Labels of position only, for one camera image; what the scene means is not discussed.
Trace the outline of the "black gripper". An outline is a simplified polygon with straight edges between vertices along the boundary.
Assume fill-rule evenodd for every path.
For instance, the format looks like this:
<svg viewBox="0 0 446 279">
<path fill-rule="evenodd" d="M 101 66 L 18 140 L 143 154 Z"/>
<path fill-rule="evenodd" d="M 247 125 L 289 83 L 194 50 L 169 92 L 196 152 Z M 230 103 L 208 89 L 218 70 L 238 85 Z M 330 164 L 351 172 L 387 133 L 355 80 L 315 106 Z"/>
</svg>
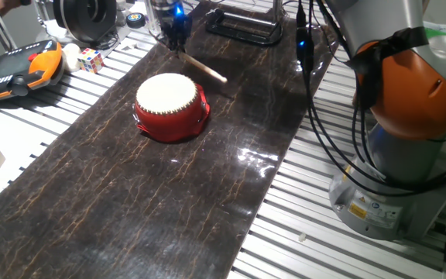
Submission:
<svg viewBox="0 0 446 279">
<path fill-rule="evenodd" d="M 185 53 L 186 42 L 191 34 L 192 18 L 184 12 L 181 3 L 169 5 L 161 16 L 162 31 L 168 39 L 169 49 Z"/>
</svg>

